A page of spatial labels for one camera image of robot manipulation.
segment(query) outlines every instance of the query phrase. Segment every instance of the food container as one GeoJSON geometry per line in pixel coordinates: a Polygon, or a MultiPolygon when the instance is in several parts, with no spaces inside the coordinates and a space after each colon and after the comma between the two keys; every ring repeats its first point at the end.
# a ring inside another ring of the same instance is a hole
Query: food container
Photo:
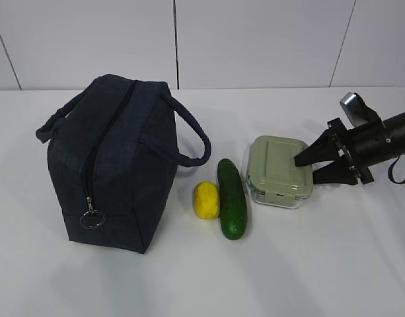
{"type": "Polygon", "coordinates": [[[298,208],[313,192],[311,165],[296,167],[308,145],[286,137],[261,136],[250,147],[246,182],[251,198],[265,205],[298,208]]]}

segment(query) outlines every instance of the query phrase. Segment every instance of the navy blue lunch bag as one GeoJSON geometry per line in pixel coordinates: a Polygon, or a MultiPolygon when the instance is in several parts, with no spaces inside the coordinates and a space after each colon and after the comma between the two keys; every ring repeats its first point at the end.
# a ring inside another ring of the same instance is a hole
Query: navy blue lunch bag
{"type": "Polygon", "coordinates": [[[200,166],[211,143],[164,82],[115,75],[95,79],[36,131],[48,140],[48,169],[72,241],[145,253],[176,170],[200,166]],[[174,112],[200,136],[205,153],[177,147],[174,112]]]}

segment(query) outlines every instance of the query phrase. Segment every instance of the lemon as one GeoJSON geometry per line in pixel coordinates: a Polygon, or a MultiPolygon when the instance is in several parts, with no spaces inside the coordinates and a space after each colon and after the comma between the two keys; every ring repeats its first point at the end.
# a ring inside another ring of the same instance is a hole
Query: lemon
{"type": "Polygon", "coordinates": [[[195,189],[195,211],[202,219],[215,219],[220,214],[220,195],[217,185],[202,182],[195,189]]]}

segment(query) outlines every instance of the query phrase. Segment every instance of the cucumber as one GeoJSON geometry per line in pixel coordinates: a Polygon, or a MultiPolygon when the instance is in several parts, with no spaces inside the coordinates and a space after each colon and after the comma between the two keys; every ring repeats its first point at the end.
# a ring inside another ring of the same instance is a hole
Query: cucumber
{"type": "Polygon", "coordinates": [[[237,240],[244,234],[248,222],[242,180],[236,166],[227,158],[219,161],[217,178],[220,189],[221,230],[229,240],[237,240]]]}

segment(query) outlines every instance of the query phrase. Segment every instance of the container lid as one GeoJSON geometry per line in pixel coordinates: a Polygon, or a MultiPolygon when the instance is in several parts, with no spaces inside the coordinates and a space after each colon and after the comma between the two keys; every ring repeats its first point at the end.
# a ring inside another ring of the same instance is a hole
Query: container lid
{"type": "Polygon", "coordinates": [[[286,137],[261,136],[250,147],[247,180],[256,191],[295,199],[308,198],[313,191],[311,165],[296,167],[293,158],[308,145],[286,137]]]}

